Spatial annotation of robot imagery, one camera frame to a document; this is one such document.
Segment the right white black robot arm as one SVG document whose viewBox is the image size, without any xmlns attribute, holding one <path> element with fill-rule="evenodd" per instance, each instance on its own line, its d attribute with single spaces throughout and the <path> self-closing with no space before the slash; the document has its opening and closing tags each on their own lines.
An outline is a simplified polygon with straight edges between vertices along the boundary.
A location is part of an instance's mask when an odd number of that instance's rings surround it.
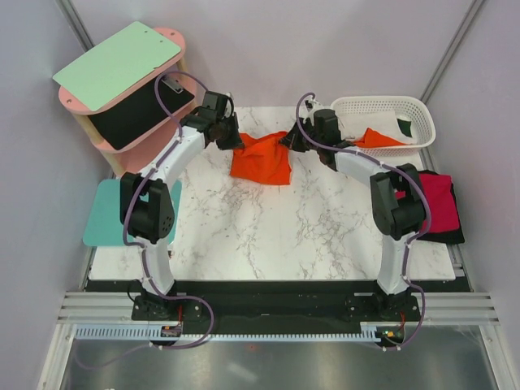
<svg viewBox="0 0 520 390">
<path fill-rule="evenodd" d="M 299 153 L 316 151 L 323 165 L 370 190 L 372 217 L 383 244 L 375 290 L 362 307 L 380 319 L 392 319 L 414 304 L 407 276 L 410 247 L 431 226 L 417 168 L 410 163 L 392 167 L 363 153 L 341 137 L 333 109 L 311 101 L 305 105 L 306 113 L 297 113 L 281 144 Z"/>
</svg>

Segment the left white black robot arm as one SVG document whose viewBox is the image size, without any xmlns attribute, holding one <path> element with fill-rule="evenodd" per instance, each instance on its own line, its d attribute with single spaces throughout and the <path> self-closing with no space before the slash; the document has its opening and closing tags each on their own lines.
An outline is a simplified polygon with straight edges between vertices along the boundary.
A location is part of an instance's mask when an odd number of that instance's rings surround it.
<svg viewBox="0 0 520 390">
<path fill-rule="evenodd" d="M 174 136 L 140 172 L 119 182 L 119 217 L 123 242 L 140 250 L 143 280 L 134 298 L 132 319 L 169 320 L 180 305 L 171 293 L 175 278 L 168 255 L 169 234 L 176 221 L 171 190 L 180 174 L 210 143 L 220 150 L 244 146 L 229 93 L 205 93 L 200 106 L 181 120 Z"/>
</svg>

